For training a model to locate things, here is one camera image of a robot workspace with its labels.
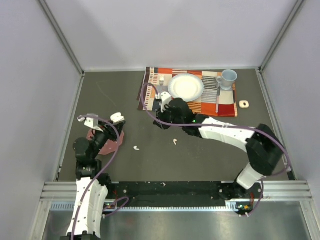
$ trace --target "white cup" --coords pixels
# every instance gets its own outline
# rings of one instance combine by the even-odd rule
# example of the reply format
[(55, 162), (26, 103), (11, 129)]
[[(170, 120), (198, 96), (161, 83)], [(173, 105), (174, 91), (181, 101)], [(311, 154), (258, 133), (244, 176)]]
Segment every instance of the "white cup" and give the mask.
[(216, 78), (216, 81), (220, 84), (221, 89), (229, 90), (237, 78), (238, 74), (235, 71), (227, 69), (222, 72), (221, 76)]

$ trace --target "white wall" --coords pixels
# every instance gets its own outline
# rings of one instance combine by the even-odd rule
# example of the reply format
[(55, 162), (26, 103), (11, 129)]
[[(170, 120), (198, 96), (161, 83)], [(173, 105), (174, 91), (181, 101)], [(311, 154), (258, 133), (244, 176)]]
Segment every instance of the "white wall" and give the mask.
[(296, 0), (46, 0), (86, 70), (260, 66)]
[(320, 210), (320, 0), (306, 1), (265, 71), (294, 171)]
[(27, 239), (80, 80), (36, 0), (0, 7), (0, 239)]

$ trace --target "placemat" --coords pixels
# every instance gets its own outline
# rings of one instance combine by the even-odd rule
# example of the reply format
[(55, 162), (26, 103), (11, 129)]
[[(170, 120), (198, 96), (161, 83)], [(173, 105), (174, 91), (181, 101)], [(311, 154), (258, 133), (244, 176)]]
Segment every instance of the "placemat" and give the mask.
[[(168, 92), (169, 81), (178, 74), (193, 74), (200, 78), (204, 85), (204, 91), (201, 97), (195, 101), (188, 102), (190, 109), (197, 114), (204, 114), (213, 117), (237, 117), (238, 109), (236, 102), (236, 84), (234, 83), (230, 90), (222, 90), (219, 97), (219, 110), (216, 113), (217, 103), (217, 76), (221, 76), (221, 72), (201, 71), (201, 70), (181, 70), (161, 67), (146, 67), (144, 78), (141, 83), (140, 91), (137, 100), (140, 99), (140, 94), (144, 95), (144, 103), (148, 111), (155, 112), (160, 108), (160, 105), (155, 101), (156, 91), (148, 86), (144, 92), (141, 92), (142, 86), (145, 83), (155, 85), (156, 89), (161, 92)], [(159, 75), (164, 75), (164, 84), (160, 86)], [(139, 102), (138, 110), (143, 110), (144, 107)]]

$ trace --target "plate rim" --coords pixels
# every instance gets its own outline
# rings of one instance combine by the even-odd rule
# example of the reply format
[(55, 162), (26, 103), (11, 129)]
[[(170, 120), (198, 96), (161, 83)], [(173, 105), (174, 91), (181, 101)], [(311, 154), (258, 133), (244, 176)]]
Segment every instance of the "plate rim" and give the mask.
[(198, 76), (196, 76), (196, 75), (194, 75), (194, 74), (191, 74), (191, 73), (180, 73), (180, 74), (177, 74), (177, 75), (175, 75), (170, 81), (169, 81), (169, 83), (168, 83), (168, 92), (169, 92), (169, 94), (173, 97), (173, 98), (181, 98), (182, 99), (182, 97), (179, 97), (179, 96), (177, 96), (176, 94), (172, 94), (172, 92), (173, 91), (171, 91), (171, 88), (172, 88), (172, 85), (173, 85), (173, 83), (172, 82), (174, 82), (174, 79), (175, 78), (178, 78), (178, 76), (183, 76), (183, 75), (188, 75), (188, 76), (192, 76), (192, 77), (194, 77), (195, 79), (197, 79), (199, 82), (200, 82), (200, 85), (201, 85), (201, 90), (199, 91), (199, 94), (197, 94), (197, 95), (194, 95), (195, 97), (192, 97), (192, 98), (190, 98), (190, 99), (183, 99), (185, 102), (192, 102), (192, 101), (194, 101), (194, 100), (196, 100), (196, 99), (198, 99), (198, 98), (200, 98), (200, 96), (204, 93), (204, 90), (205, 90), (205, 85), (204, 85), (204, 83), (202, 82), (202, 80), (198, 77)]

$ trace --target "mug handle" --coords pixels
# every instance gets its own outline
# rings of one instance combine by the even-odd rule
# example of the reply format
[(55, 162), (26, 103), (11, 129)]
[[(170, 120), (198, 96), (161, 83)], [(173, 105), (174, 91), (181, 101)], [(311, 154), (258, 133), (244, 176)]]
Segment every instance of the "mug handle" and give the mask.
[(221, 84), (221, 76), (217, 76), (217, 77), (216, 77), (216, 81), (217, 81), (219, 84)]

